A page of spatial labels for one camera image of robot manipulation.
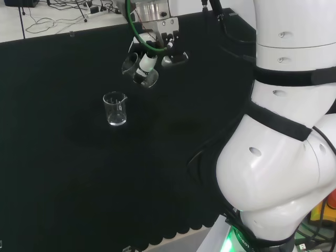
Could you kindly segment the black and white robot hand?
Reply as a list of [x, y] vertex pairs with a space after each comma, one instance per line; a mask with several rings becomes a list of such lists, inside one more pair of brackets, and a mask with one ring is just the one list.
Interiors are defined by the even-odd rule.
[[188, 61], [188, 54], [182, 48], [178, 18], [146, 22], [143, 29], [143, 33], [133, 37], [121, 70], [135, 83], [151, 88], [159, 78], [156, 66], [183, 64]]

